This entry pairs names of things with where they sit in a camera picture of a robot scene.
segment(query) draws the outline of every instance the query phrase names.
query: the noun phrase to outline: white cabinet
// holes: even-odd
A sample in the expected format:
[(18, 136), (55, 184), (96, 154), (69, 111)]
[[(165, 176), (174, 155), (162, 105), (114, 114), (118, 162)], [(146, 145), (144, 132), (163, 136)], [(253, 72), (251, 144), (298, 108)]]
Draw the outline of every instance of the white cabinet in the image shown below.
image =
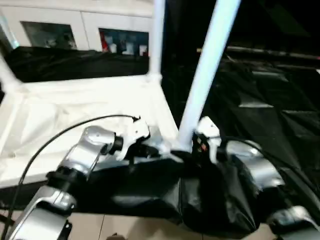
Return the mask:
[(82, 12), (89, 48), (124, 55), (149, 55), (152, 18)]
[(20, 46), (88, 49), (80, 11), (19, 6), (1, 11)]

